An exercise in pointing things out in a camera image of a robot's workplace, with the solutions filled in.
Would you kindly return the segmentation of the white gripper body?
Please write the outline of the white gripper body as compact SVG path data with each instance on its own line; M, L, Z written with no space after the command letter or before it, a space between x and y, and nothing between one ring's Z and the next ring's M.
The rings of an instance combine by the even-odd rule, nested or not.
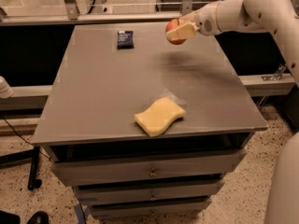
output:
M219 35L221 29L217 24L217 8L219 2L213 2L201 7L185 16L190 17L190 22L194 22L199 30L197 33L201 35Z

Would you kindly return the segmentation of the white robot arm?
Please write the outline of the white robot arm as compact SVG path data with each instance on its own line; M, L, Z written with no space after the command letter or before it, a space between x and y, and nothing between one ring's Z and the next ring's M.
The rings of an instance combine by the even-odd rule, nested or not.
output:
M179 19L165 30L169 42L224 32L267 32L299 86L299 18L292 0L221 0ZM264 224L299 224L299 133L281 149Z

